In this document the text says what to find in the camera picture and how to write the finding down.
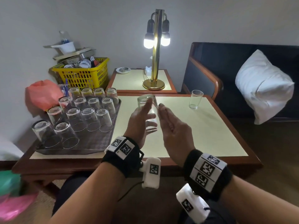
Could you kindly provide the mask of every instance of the ashtray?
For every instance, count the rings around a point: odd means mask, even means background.
[[[131,69],[128,67],[119,67],[116,69],[116,71],[120,74],[126,74],[126,73],[129,73],[131,71]]]

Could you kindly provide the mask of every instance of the brass lamp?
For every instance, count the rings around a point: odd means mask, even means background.
[[[144,47],[152,50],[152,77],[143,82],[143,87],[148,90],[162,90],[165,83],[158,79],[160,48],[161,45],[170,44],[169,21],[163,9],[156,9],[151,19],[147,22],[147,33],[144,37]]]

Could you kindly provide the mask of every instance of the yellow basket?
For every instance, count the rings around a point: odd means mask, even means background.
[[[52,71],[57,72],[65,83],[68,79],[68,85],[71,87],[90,87],[94,90],[97,87],[106,89],[109,83],[107,62],[109,58],[98,57],[99,61],[97,67],[92,68],[63,68],[64,64],[58,64],[52,68]]]

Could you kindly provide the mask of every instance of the glowing bulb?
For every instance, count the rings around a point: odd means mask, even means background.
[[[149,39],[144,39],[143,45],[147,49],[151,49],[154,47],[154,41]]]
[[[170,44],[170,38],[161,38],[161,45],[168,46]]]

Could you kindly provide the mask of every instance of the wristband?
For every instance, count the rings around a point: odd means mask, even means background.
[[[196,149],[189,153],[183,171],[193,191],[205,200],[218,201],[233,176],[226,162]]]
[[[139,169],[144,153],[129,137],[119,136],[105,149],[102,162],[108,162],[119,169],[127,178],[133,170]]]

